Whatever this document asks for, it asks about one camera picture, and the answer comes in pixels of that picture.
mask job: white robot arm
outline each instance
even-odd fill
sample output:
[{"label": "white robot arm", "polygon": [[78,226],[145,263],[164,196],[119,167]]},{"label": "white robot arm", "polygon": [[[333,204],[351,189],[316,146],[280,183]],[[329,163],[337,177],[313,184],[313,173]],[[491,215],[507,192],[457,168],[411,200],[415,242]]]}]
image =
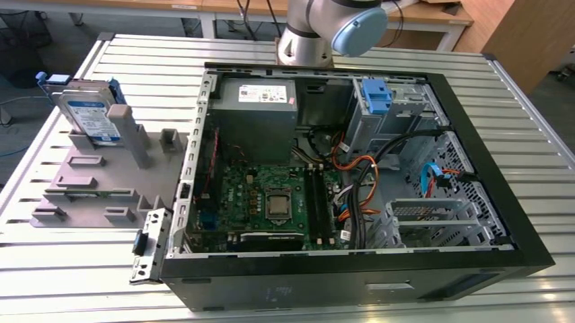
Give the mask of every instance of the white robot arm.
[{"label": "white robot arm", "polygon": [[381,0],[291,0],[287,16],[277,46],[283,65],[328,66],[332,49],[359,56],[387,29]]}]

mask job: blue drive bracket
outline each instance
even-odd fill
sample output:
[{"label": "blue drive bracket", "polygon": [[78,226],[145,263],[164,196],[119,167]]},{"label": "blue drive bracket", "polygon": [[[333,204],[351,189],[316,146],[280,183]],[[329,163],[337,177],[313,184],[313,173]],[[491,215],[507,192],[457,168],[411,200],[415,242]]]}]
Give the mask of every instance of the blue drive bracket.
[{"label": "blue drive bracket", "polygon": [[363,95],[372,114],[385,114],[392,105],[392,92],[383,79],[363,79]]},{"label": "blue drive bracket", "polygon": [[[40,86],[40,88],[45,92],[45,88],[44,88],[45,84],[48,84],[48,85],[68,85],[68,83],[72,81],[72,77],[69,75],[65,75],[65,74],[52,74],[52,76],[48,78],[48,74],[45,72],[38,72],[38,74],[36,74],[36,80],[37,80],[37,86]],[[111,78],[108,80],[108,85],[109,85],[109,87],[108,87],[109,92],[115,96],[116,103],[117,104],[125,104],[124,94],[123,94],[121,89],[120,89],[120,82],[115,78]]]}]

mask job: slotted aluminum table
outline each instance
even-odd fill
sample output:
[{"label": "slotted aluminum table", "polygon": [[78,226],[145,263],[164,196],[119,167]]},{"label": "slotted aluminum table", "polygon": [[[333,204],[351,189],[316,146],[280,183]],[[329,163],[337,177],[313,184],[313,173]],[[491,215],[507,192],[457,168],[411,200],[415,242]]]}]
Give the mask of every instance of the slotted aluminum table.
[{"label": "slotted aluminum table", "polygon": [[[205,61],[273,64],[271,42],[116,35],[76,77],[121,83],[148,131],[185,131]],[[575,159],[499,63],[476,54],[375,49],[337,67],[443,73],[556,265],[452,302],[191,313],[165,285],[129,286],[135,229],[36,229],[30,212],[62,161],[57,109],[0,194],[0,321],[569,322],[575,320]]]}]

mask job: hard drive label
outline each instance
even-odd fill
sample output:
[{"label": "hard drive label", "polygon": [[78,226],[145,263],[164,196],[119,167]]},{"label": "hard drive label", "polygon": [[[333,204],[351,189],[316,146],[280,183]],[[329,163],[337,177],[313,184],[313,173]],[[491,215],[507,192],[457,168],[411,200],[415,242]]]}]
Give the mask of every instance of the hard drive label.
[{"label": "hard drive label", "polygon": [[119,141],[120,134],[116,126],[105,117],[108,112],[101,102],[68,101],[73,118],[84,129],[85,134],[98,141]]}]

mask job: cpu socket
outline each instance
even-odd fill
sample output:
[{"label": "cpu socket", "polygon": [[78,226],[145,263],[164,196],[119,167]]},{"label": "cpu socket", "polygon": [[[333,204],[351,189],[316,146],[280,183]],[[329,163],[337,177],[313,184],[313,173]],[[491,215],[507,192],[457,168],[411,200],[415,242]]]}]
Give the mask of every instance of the cpu socket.
[{"label": "cpu socket", "polygon": [[291,220],[291,188],[265,189],[265,218],[276,225]]}]

